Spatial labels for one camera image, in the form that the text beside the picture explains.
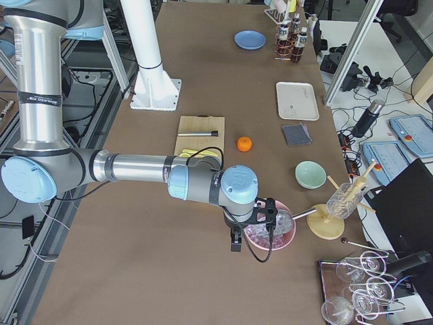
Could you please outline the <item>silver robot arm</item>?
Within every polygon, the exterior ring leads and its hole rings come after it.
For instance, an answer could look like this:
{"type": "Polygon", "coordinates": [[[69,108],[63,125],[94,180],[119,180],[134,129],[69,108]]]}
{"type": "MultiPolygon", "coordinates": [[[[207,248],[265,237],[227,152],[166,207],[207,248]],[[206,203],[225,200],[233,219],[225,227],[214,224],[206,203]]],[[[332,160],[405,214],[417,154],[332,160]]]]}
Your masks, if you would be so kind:
{"type": "Polygon", "coordinates": [[[231,228],[231,250],[246,242],[258,213],[258,180],[246,166],[223,168],[214,157],[114,154],[71,148],[63,138],[62,38],[99,40],[101,1],[4,1],[14,31],[20,140],[1,168],[18,200],[40,203],[73,188],[121,180],[166,183],[172,197],[220,206],[231,228]]]}

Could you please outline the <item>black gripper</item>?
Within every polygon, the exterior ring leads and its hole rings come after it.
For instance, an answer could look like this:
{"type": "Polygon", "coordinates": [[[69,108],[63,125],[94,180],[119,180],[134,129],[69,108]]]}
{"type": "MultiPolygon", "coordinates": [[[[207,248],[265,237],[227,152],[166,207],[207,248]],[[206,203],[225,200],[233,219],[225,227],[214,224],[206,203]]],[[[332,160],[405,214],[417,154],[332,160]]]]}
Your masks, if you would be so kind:
{"type": "Polygon", "coordinates": [[[242,250],[243,241],[246,243],[247,248],[250,249],[250,242],[244,232],[244,228],[248,224],[238,221],[229,211],[224,212],[224,220],[226,225],[230,228],[231,252],[240,252],[242,250]]]}

